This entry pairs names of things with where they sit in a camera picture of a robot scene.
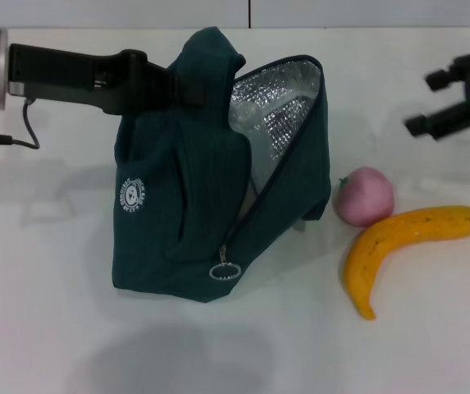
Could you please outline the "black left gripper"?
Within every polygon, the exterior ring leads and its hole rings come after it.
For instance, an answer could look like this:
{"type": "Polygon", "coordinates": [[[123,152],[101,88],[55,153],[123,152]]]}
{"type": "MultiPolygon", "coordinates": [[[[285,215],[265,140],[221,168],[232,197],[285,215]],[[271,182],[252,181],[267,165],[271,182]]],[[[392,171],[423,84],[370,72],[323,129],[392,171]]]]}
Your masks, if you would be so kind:
{"type": "Polygon", "coordinates": [[[203,82],[148,63],[146,54],[136,50],[94,56],[12,44],[8,82],[13,96],[84,104],[112,115],[202,107],[207,98],[203,82]]]}

